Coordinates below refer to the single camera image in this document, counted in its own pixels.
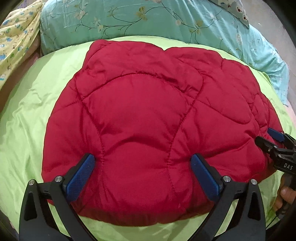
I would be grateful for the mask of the person's right hand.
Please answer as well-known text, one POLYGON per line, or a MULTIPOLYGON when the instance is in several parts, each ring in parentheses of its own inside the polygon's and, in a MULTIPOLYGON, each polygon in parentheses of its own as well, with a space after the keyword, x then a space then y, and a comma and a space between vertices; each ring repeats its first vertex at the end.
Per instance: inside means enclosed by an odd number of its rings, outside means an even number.
POLYGON ((288 204, 293 204, 295 200, 296 191, 287 187, 283 186, 279 189, 277 198, 273 205, 273 209, 278 211, 283 206, 283 202, 287 202, 288 204))

